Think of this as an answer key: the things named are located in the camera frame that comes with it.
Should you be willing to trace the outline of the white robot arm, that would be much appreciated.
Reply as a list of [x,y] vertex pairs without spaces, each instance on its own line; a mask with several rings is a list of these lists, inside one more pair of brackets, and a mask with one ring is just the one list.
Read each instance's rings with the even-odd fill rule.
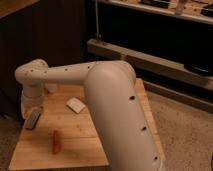
[[44,85],[81,85],[111,171],[166,171],[135,90],[136,74],[126,61],[94,61],[50,67],[42,59],[15,70],[21,105],[40,107]]

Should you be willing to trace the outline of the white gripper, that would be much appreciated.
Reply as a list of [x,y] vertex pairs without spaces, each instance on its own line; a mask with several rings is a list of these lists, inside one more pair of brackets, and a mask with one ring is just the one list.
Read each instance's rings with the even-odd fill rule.
[[24,120],[28,117],[28,111],[32,108],[36,108],[36,112],[41,116],[44,112],[43,109],[43,97],[27,97],[24,94],[21,95],[21,114]]

